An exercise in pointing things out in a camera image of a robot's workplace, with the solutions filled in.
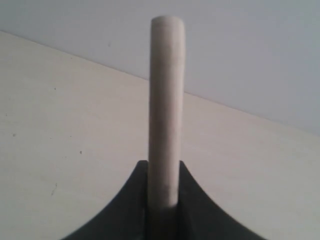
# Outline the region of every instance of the beige table surface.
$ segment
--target beige table surface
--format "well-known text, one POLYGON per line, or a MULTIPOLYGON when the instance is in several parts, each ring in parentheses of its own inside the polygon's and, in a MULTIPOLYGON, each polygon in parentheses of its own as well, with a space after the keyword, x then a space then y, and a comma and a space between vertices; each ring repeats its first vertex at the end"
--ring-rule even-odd
MULTIPOLYGON (((80 227, 147 158, 147 135, 146 80, 0 32, 0 239, 80 227)), ((320 137, 185 94, 182 158, 263 237, 320 239, 320 137)))

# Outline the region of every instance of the white wall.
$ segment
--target white wall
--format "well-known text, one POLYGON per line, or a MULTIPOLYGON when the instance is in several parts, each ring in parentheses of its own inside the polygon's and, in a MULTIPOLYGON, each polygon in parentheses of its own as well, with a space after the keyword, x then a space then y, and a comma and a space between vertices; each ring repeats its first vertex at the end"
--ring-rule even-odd
MULTIPOLYGON (((148 82, 0 32, 0 239, 57 240, 147 158, 148 82)), ((189 94, 182 159, 270 240, 320 239, 320 138, 189 94)))
POLYGON ((149 24, 186 23, 186 90, 320 134, 318 0, 2 0, 0 30, 148 78, 149 24))

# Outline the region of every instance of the white cylindrical rod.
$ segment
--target white cylindrical rod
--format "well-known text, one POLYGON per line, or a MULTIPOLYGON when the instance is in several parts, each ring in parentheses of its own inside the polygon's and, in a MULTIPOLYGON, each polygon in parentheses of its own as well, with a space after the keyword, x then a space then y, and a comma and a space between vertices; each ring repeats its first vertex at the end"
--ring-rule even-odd
POLYGON ((152 240, 177 234, 185 48, 181 19, 151 21, 147 234, 152 240))

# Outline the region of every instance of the black holder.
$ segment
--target black holder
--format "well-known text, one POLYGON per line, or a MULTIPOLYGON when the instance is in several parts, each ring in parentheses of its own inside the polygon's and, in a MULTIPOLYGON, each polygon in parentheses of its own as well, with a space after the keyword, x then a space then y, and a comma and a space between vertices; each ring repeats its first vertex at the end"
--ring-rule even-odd
MULTIPOLYGON (((64 240, 145 240, 148 162, 139 161, 115 198, 64 240)), ((178 240, 264 240, 215 204, 180 161, 178 240)))

